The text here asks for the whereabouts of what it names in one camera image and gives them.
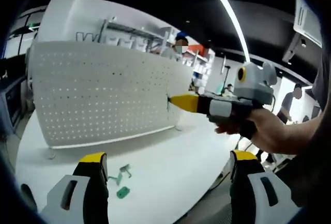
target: floor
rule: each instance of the floor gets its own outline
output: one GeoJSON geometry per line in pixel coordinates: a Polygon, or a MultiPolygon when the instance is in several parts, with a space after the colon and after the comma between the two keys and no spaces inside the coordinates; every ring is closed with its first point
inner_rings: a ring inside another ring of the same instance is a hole
{"type": "MultiPolygon", "coordinates": [[[[0,142],[0,151],[3,154],[5,161],[8,163],[8,167],[13,173],[16,165],[19,144],[29,117],[30,114],[27,114],[21,119],[15,135],[8,136],[6,142],[0,142]]],[[[244,149],[244,147],[247,147],[249,143],[249,141],[241,141],[239,143],[239,149],[244,149]]],[[[257,150],[258,149],[255,146],[251,146],[248,151],[256,153],[257,150]]],[[[216,186],[222,179],[223,178],[217,179],[211,188],[216,186]]],[[[231,182],[229,177],[224,178],[223,182],[218,187],[206,194],[187,213],[187,215],[177,221],[176,224],[199,224],[203,222],[203,220],[219,212],[225,205],[230,203],[230,185],[231,182]]]]}

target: white table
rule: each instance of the white table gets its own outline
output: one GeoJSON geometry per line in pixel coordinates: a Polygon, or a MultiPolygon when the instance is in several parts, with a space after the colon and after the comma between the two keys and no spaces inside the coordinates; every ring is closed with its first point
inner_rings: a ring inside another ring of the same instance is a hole
{"type": "Polygon", "coordinates": [[[175,128],[131,140],[103,145],[55,150],[48,147],[36,112],[29,120],[19,147],[18,184],[29,185],[41,211],[47,193],[66,174],[72,174],[86,154],[106,152],[108,175],[130,164],[132,178],[124,175],[118,187],[108,181],[108,218],[113,224],[171,224],[189,211],[206,193],[229,159],[238,136],[217,135],[215,125],[198,114],[183,113],[182,131],[175,128]],[[130,194],[118,199],[123,186],[130,194]]]}

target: black ceiling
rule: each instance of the black ceiling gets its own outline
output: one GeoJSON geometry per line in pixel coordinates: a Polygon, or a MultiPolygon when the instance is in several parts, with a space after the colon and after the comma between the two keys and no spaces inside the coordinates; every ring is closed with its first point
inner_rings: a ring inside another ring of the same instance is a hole
{"type": "MultiPolygon", "coordinates": [[[[219,0],[108,0],[158,17],[185,31],[220,55],[221,48],[242,50],[235,29],[219,0]]],[[[49,0],[31,0],[27,8],[46,5],[49,0]]],[[[306,39],[298,44],[292,65],[282,62],[295,34],[295,0],[230,0],[242,27],[248,50],[295,71],[312,82],[321,57],[321,49],[306,39]]],[[[244,60],[233,56],[233,59],[244,60]]]]}

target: white pegboard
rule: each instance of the white pegboard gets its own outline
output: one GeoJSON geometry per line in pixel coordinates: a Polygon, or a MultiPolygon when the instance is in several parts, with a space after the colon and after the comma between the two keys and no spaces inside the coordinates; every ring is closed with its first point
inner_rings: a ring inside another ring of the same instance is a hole
{"type": "Polygon", "coordinates": [[[30,55],[34,100],[51,147],[89,145],[176,125],[167,94],[188,90],[192,68],[92,42],[41,42],[30,55]]]}

